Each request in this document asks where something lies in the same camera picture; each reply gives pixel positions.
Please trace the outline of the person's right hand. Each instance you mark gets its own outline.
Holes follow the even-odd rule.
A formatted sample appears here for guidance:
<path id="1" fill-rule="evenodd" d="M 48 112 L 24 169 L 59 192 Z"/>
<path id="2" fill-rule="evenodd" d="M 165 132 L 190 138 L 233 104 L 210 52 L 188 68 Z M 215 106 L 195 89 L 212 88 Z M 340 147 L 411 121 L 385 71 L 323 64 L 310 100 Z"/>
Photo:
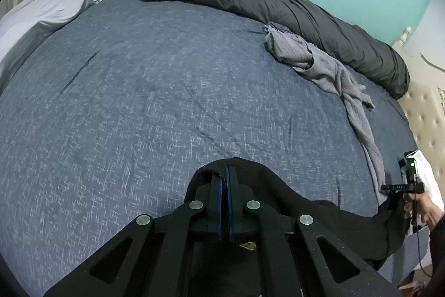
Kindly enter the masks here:
<path id="1" fill-rule="evenodd" d="M 416 212 L 420 213 L 421 220 L 426 223 L 430 231 L 433 231 L 436 225 L 444 216 L 444 212 L 432 202 L 431 198 L 426 194 L 407 194 L 407 202 L 404 206 L 404 217 L 406 219 L 412 218 Z"/>

